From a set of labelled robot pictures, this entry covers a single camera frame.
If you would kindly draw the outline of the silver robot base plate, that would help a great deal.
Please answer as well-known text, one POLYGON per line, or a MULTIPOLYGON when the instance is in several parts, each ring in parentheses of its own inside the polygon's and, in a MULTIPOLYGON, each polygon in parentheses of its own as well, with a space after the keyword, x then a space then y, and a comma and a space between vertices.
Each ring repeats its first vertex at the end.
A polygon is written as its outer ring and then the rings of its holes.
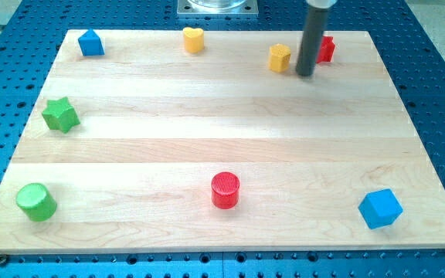
POLYGON ((178 0, 177 14, 180 18, 195 17, 257 17, 257 0, 178 0))

